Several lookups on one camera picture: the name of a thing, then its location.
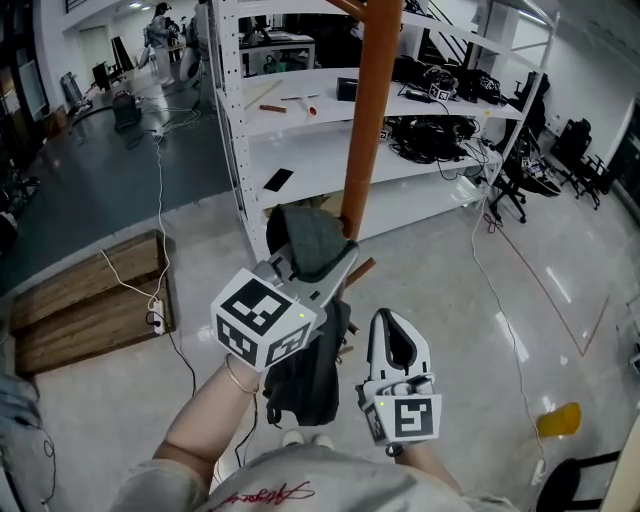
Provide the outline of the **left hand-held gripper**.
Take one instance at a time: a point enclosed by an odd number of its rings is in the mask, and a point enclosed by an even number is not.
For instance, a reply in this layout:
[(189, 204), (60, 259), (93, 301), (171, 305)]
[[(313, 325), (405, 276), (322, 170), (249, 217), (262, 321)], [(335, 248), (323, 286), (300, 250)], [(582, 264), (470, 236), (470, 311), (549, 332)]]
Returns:
[(345, 284), (359, 255), (353, 242), (316, 282), (298, 279), (286, 244), (268, 262), (245, 268), (231, 278), (211, 303), (218, 342), (258, 372), (305, 349), (323, 310)]

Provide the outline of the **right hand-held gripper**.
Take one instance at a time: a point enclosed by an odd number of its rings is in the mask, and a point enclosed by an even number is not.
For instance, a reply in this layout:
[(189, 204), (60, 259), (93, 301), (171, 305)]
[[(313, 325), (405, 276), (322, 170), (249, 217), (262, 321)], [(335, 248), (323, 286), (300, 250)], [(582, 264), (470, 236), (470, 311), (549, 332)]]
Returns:
[(358, 385), (358, 405), (376, 446), (437, 439), (442, 395), (434, 391), (426, 338), (405, 317), (379, 309), (369, 328), (369, 381)]

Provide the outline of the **dark grey backpack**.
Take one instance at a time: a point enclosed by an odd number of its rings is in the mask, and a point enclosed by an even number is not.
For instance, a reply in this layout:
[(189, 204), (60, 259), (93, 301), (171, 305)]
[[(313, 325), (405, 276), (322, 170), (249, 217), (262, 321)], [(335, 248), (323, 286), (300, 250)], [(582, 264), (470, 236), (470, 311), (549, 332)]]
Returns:
[[(278, 205), (270, 215), (266, 242), (272, 256), (289, 244), (298, 279), (316, 282), (355, 241), (346, 238), (331, 213), (294, 205)], [(291, 412), (300, 426), (332, 422), (339, 407), (338, 352), (350, 321), (351, 308), (340, 298), (345, 284), (320, 310), (326, 319), (308, 346), (269, 368), (263, 396), (269, 424), (278, 427), (283, 412)]]

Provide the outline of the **orange wooden coat stand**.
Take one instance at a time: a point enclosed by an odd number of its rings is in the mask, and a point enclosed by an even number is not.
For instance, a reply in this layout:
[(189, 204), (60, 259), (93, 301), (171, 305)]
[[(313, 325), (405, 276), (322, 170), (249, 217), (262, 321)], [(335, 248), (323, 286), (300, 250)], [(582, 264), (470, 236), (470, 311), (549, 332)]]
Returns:
[(346, 238), (361, 227), (398, 48), (403, 0), (326, 0), (364, 26), (340, 220)]

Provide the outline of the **person's left forearm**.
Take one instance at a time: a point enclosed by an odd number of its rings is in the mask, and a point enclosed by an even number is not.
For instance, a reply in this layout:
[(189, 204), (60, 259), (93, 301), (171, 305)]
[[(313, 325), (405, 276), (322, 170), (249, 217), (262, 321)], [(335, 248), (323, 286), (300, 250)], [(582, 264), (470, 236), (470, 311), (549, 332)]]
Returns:
[(230, 445), (260, 378), (255, 369), (227, 355), (174, 419), (154, 458), (179, 463), (211, 483), (215, 465)]

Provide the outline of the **person's right forearm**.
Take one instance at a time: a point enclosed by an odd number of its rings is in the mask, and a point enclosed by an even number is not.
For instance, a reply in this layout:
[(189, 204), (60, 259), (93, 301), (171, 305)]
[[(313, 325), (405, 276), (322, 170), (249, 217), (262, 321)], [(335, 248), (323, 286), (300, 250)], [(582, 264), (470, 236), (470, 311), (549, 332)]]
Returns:
[(459, 483), (426, 442), (406, 445), (394, 460), (397, 464), (422, 471), (438, 479), (459, 495), (463, 494)]

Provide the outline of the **white metal shelving unit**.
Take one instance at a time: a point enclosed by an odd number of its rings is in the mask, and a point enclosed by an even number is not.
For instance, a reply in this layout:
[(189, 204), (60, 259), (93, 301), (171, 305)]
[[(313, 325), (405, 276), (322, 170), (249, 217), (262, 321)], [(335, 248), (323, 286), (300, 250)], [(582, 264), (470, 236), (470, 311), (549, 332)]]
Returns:
[[(477, 31), (453, 25), (446, 18), (414, 14), (404, 10), (402, 33), (414, 29), (448, 34), (465, 40), (473, 50), (486, 49), (497, 57), (522, 61), (519, 48), (504, 37), (487, 31), (499, 15), (527, 14), (544, 23), (549, 33), (557, 30), (558, 0), (486, 0), (486, 10)], [(225, 157), (240, 220), (257, 258), (268, 254), (267, 216), (280, 204), (325, 194), (343, 200), (347, 159), (351, 141), (355, 102), (336, 99), (338, 77), (358, 80), (357, 68), (326, 68), (243, 78), (240, 62), (240, 23), (255, 16), (320, 14), (335, 21), (352, 16), (326, 0), (209, 0), (208, 43), (213, 83)], [(243, 89), (281, 80), (282, 83), (249, 109), (244, 109)], [(281, 97), (317, 93), (318, 114), (309, 116), (298, 102)], [(259, 110), (260, 104), (283, 106), (287, 114)], [(413, 100), (404, 87), (391, 85), (384, 120), (388, 117), (466, 117), (484, 126), (491, 118), (522, 126), (527, 110), (491, 105), (482, 100), (439, 102), (426, 97)], [(475, 203), (490, 190), (499, 175), (504, 154), (490, 150), (473, 135), (468, 152), (455, 160), (415, 163), (396, 153), (381, 136), (368, 198), (357, 239), (376, 235)], [(294, 172), (279, 192), (263, 189), (279, 169)]]

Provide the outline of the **white T-shaped tool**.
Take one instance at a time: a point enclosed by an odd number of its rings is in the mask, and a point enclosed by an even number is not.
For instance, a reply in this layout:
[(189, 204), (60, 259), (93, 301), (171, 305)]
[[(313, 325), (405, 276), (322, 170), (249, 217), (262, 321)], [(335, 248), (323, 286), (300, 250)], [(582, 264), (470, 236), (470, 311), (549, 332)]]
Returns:
[(285, 97), (281, 97), (280, 100), (282, 102), (298, 102), (303, 106), (304, 111), (311, 117), (316, 117), (318, 114), (317, 108), (315, 106), (315, 99), (318, 97), (317, 93), (312, 94), (297, 94), (297, 95), (288, 95)]

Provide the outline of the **yellow plastic bin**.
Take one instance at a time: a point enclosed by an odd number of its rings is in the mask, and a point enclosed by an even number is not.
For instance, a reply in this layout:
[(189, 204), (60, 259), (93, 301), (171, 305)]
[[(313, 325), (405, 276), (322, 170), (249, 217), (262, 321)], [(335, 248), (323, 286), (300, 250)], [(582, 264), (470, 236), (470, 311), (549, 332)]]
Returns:
[(571, 402), (541, 415), (536, 421), (536, 428), (541, 438), (571, 436), (579, 430), (581, 421), (580, 405)]

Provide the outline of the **pale wooden stick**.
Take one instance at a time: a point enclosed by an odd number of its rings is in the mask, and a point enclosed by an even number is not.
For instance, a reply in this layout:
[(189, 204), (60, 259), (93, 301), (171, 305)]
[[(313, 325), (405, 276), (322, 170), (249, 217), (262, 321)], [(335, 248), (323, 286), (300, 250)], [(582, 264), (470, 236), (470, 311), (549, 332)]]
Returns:
[(282, 83), (281, 80), (272, 80), (258, 85), (248, 86), (243, 89), (244, 109), (249, 109), (260, 99), (276, 89)]

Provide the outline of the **black round stool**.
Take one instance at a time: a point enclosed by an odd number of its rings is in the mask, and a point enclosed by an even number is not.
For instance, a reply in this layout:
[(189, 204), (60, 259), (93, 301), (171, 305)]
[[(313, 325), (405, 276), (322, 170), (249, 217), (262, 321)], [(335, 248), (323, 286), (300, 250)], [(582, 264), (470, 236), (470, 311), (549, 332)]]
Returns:
[(577, 500), (575, 495), (581, 482), (583, 469), (614, 463), (621, 452), (589, 458), (568, 458), (560, 463), (546, 480), (539, 495), (535, 512), (585, 512), (596, 511), (603, 499)]

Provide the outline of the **black office chair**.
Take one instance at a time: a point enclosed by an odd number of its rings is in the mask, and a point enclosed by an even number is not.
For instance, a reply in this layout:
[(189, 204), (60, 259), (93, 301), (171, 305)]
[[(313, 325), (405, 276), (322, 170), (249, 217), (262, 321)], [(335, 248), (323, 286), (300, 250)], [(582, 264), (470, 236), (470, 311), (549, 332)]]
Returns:
[(525, 224), (527, 221), (523, 208), (526, 203), (525, 192), (547, 198), (554, 198), (561, 194), (559, 186), (551, 179), (550, 167), (542, 157), (539, 144), (529, 127), (523, 127), (520, 130), (493, 186), (499, 190), (499, 193), (490, 203), (489, 209), (498, 222), (502, 221), (498, 205), (504, 198), (511, 200), (520, 214), (520, 223)]
[(600, 156), (586, 154), (592, 141), (590, 132), (591, 124), (586, 119), (568, 120), (550, 152), (561, 165), (557, 169), (563, 177), (561, 184), (570, 183), (577, 199), (588, 195), (597, 211), (601, 205), (600, 195), (607, 194), (609, 190), (605, 183), (608, 169)]
[[(536, 72), (528, 73), (527, 82), (524, 88), (522, 90), (516, 90), (514, 92), (514, 96), (509, 99), (509, 104), (511, 106), (519, 111), (523, 111), (536, 77)], [(548, 92), (549, 88), (550, 83), (548, 76), (544, 74), (525, 120), (525, 125), (529, 127), (535, 138), (540, 136), (546, 124), (544, 96)]]

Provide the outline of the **brown wooden step platform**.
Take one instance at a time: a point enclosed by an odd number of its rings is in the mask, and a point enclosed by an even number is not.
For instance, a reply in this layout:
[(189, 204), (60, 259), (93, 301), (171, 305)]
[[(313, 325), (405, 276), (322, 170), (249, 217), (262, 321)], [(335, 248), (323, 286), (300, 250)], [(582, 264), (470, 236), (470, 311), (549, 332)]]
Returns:
[(9, 333), (23, 378), (154, 338), (146, 315), (164, 303), (175, 330), (162, 234), (147, 231), (97, 253), (13, 299)]

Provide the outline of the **black floor machine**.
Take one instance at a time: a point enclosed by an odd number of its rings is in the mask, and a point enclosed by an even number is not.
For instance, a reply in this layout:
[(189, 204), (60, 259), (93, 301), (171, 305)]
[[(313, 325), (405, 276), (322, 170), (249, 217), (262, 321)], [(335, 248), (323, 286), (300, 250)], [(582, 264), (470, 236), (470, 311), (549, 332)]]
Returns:
[(141, 119), (141, 110), (135, 98), (127, 91), (118, 92), (112, 102), (115, 130), (118, 132), (136, 125)]

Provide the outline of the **pile of black devices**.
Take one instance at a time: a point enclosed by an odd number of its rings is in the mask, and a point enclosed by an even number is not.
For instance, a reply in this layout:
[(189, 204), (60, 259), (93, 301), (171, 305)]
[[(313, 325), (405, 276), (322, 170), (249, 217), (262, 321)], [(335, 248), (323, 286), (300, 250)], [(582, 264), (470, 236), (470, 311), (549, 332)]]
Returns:
[(406, 94), (422, 93), (439, 102), (461, 99), (471, 103), (482, 100), (491, 105), (506, 103), (500, 82), (480, 69), (426, 64), (401, 56), (394, 62), (392, 80), (400, 83)]

